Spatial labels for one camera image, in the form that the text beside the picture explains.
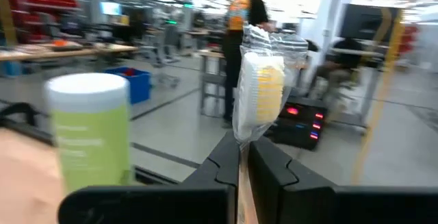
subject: black equipment box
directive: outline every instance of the black equipment box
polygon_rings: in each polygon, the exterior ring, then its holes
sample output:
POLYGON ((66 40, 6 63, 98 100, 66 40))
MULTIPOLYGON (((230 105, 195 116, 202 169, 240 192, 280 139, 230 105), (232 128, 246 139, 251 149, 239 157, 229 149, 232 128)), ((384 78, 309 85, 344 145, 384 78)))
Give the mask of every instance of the black equipment box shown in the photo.
POLYGON ((290 97, 266 136, 276 143, 314 150, 326 115, 327 108, 322 101, 290 97))

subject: person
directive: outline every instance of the person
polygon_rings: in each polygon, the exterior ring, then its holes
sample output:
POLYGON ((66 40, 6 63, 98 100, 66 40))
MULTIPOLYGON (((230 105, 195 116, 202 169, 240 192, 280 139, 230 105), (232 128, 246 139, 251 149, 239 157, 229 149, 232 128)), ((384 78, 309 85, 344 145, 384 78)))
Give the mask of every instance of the person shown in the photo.
MULTIPOLYGON (((333 48, 360 51, 362 50, 362 44, 353 38, 344 38, 339 42, 336 42, 333 45, 333 48)), ((337 89, 340 83, 350 79, 352 70, 358 67, 360 60, 360 55, 350 55, 346 53, 327 55, 324 64, 317 67, 305 96, 309 97, 311 91, 316 85, 317 78, 323 77, 329 82, 327 89, 321 96, 321 99, 324 99, 327 94, 332 93, 337 89)))
POLYGON ((222 44, 222 52, 227 61, 225 73, 225 113, 223 116, 224 127, 231 127, 233 114, 233 89, 237 87, 242 55, 240 45, 243 38, 243 25, 247 21, 250 25, 260 26, 267 31, 271 30, 268 23, 265 4, 262 0, 234 0, 227 12, 227 32, 222 44))

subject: concrete floor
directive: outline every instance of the concrete floor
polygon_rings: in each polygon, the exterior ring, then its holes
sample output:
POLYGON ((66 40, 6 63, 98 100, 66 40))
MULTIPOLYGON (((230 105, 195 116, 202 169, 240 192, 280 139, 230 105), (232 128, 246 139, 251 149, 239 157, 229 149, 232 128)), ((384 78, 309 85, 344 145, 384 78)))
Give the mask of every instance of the concrete floor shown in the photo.
MULTIPOLYGON (((221 120, 198 114, 199 59, 184 58, 166 68, 181 78, 175 89, 154 88, 151 99, 132 107, 132 162, 160 175, 182 181, 208 156, 224 136, 221 120)), ((141 61, 127 65, 154 71, 141 61)), ((361 76, 366 86, 370 71, 361 76)), ((438 76, 414 70, 395 73, 388 95, 374 95, 372 109, 383 101, 383 111, 369 139, 360 184, 379 186, 438 185, 438 76)), ((50 132, 42 84, 35 76, 0 79, 0 99, 28 101, 42 113, 41 129, 50 132)), ((365 88, 350 95, 362 102, 365 88)), ((209 100, 207 113, 214 113, 209 100)), ((362 150, 362 136, 352 127, 328 125, 317 151, 278 145, 284 152, 327 179, 351 184, 353 168, 362 150)))

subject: black shirt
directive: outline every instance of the black shirt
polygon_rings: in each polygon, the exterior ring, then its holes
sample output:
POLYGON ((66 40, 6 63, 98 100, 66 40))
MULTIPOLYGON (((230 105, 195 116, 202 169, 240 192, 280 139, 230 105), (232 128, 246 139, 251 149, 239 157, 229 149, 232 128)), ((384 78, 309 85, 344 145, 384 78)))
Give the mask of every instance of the black shirt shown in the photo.
POLYGON ((265 4, 262 0, 234 0, 227 14, 227 30, 229 34, 243 34, 243 23, 258 25, 268 22, 265 4))
MULTIPOLYGON (((362 50, 362 44, 355 39, 343 39, 333 45, 336 49, 362 50)), ((361 55, 351 55, 347 53, 339 53, 335 62, 341 64, 343 69, 355 69, 361 61, 361 55)))

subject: seated person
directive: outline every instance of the seated person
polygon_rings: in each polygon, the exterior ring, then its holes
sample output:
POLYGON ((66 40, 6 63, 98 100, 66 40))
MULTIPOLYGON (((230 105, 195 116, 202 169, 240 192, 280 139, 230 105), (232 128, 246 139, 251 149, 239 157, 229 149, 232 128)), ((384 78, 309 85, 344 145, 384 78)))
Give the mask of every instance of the seated person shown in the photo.
MULTIPOLYGON (((345 38, 336 42, 333 45, 333 48, 362 50, 362 44, 355 39, 345 38)), ((323 65, 317 67, 305 96, 308 97, 312 89, 315 87, 316 79, 318 77, 323 77, 329 82, 326 91, 321 96, 321 99, 324 99, 327 93, 332 93, 333 90, 338 88, 341 82, 350 79, 352 70, 358 67, 360 60, 360 55, 349 55, 346 53, 326 55, 326 61, 323 65)))

